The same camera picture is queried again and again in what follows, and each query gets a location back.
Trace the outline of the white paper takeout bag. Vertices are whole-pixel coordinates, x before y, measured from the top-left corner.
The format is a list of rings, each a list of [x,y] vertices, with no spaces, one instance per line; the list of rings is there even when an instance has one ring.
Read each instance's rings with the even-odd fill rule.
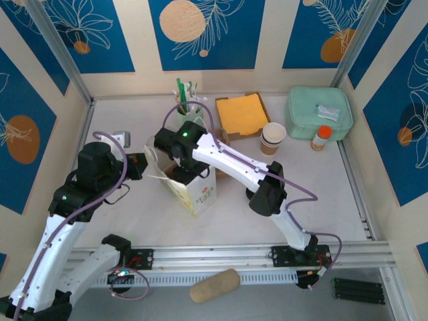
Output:
[[[164,174],[164,170],[176,162],[154,147],[154,136],[147,140],[143,152],[148,164],[154,168],[152,177],[160,180],[191,215],[200,215],[216,201],[217,187],[214,167],[209,167],[210,175],[206,179],[196,177],[190,183],[178,183]]]

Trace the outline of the green cylindrical utensil holder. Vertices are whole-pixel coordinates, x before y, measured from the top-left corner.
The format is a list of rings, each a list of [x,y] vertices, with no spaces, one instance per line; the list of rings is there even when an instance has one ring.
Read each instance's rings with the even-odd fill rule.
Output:
[[[186,121],[194,122],[204,127],[203,108],[198,104],[184,104],[177,108],[179,122],[183,124]]]

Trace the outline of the mint green zip case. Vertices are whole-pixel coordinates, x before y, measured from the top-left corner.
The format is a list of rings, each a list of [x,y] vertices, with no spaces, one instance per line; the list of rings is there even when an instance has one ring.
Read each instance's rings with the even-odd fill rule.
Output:
[[[316,104],[340,110],[337,122],[317,116]],[[353,126],[353,117],[346,94],[338,88],[296,86],[288,94],[286,132],[292,138],[311,140],[323,126],[332,129],[330,140],[342,140]]]

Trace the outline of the brown cork roll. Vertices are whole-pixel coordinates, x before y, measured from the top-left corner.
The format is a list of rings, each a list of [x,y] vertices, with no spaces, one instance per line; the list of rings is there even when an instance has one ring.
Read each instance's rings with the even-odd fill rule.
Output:
[[[192,301],[202,304],[236,290],[240,283],[239,274],[228,269],[197,282],[189,290],[189,295]]]

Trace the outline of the small clear plastic packet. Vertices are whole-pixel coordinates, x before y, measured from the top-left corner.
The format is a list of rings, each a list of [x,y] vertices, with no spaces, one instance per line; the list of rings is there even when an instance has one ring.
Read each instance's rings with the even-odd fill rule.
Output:
[[[328,119],[337,122],[340,118],[340,110],[327,107],[323,104],[316,104],[317,116],[323,119]]]

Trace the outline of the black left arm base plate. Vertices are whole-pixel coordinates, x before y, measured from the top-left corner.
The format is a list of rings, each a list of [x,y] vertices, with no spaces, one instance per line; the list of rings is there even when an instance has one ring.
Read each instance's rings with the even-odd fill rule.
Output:
[[[151,270],[154,261],[154,249],[129,249],[122,256],[121,266],[134,270]]]

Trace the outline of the aluminium corner post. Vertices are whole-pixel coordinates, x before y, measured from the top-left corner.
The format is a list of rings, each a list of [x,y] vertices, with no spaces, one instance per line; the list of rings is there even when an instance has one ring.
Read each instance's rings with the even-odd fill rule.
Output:
[[[367,10],[362,16],[351,43],[348,45],[342,60],[336,69],[336,73],[332,78],[330,83],[331,88],[339,88],[345,77],[347,77],[387,2],[388,0],[369,1]]]
[[[60,37],[56,27],[43,8],[43,5],[38,0],[22,1],[46,44],[49,46],[69,80],[75,86],[78,94],[87,105],[91,106],[93,103],[93,97],[85,85],[83,78],[81,77],[81,73]]]

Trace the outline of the stack of paper cups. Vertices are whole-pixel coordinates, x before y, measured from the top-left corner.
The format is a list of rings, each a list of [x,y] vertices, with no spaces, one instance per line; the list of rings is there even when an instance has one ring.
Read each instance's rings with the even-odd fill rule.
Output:
[[[261,151],[268,156],[274,155],[286,137],[286,129],[277,122],[266,124],[261,132]]]

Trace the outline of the orange-capped small bottle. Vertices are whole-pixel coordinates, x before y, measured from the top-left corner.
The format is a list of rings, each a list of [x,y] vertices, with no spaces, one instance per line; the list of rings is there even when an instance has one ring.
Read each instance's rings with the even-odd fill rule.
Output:
[[[312,141],[311,141],[311,147],[312,149],[316,151],[321,151],[328,140],[330,139],[332,135],[332,129],[329,126],[323,125],[321,126],[316,134],[314,135]]]

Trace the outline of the black ribbed block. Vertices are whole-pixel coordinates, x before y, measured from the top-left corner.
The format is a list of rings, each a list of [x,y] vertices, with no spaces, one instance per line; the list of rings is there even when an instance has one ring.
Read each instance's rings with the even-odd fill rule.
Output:
[[[332,278],[333,296],[338,300],[385,305],[381,283]]]

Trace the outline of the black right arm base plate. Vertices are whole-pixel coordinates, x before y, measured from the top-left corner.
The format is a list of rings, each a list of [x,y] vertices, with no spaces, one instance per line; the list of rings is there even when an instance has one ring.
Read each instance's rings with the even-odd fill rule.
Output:
[[[314,251],[298,251],[289,246],[273,246],[268,257],[276,268],[289,267],[329,267],[332,263],[330,248],[317,245]]]

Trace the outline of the aluminium front rail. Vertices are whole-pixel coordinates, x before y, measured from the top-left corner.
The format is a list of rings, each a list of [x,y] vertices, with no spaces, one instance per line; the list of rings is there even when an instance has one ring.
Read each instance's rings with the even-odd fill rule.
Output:
[[[333,268],[393,268],[395,260],[387,241],[337,241],[325,243],[336,261]],[[229,268],[239,272],[274,270],[272,244],[155,247],[150,273],[221,272]],[[97,254],[93,248],[72,250],[64,263],[55,264],[61,276],[74,270],[105,274],[118,264],[116,250]]]

